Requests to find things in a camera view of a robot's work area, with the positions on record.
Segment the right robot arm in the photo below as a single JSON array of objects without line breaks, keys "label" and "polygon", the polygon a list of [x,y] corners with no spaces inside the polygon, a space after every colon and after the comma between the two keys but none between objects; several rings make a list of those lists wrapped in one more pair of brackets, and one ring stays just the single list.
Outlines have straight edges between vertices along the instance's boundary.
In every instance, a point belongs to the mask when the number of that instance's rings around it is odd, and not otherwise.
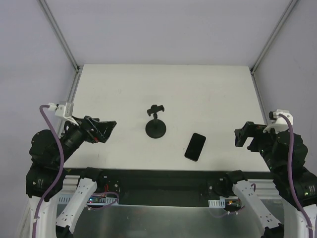
[{"label": "right robot arm", "polygon": [[300,135],[287,123],[284,131],[247,122],[236,129],[235,146],[242,147],[247,138],[251,152],[258,152],[273,176],[281,197],[284,223],[275,218],[241,170],[231,171],[215,183],[212,191],[222,197],[236,195],[257,224],[263,238],[313,238],[317,220],[317,177],[304,167],[308,149]]}]

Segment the black smartphone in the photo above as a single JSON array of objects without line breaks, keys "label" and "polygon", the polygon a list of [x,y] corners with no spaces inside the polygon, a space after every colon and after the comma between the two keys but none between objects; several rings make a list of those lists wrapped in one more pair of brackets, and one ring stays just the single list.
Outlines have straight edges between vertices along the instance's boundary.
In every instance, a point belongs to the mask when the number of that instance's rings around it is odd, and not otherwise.
[{"label": "black smartphone", "polygon": [[197,162],[204,147],[205,141],[205,136],[198,133],[193,133],[184,154],[185,158]]}]

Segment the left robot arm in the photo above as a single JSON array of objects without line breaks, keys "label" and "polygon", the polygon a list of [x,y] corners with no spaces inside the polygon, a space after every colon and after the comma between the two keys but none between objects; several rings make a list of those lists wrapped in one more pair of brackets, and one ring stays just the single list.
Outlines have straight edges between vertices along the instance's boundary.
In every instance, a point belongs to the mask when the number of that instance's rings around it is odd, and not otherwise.
[{"label": "left robot arm", "polygon": [[30,237],[71,238],[77,221],[94,193],[106,193],[100,169],[83,170],[77,188],[64,210],[57,204],[63,188],[66,169],[63,163],[84,143],[106,143],[115,121],[99,121],[89,116],[67,121],[59,138],[54,130],[36,133],[31,142],[32,165],[26,176],[26,194],[30,204]]}]

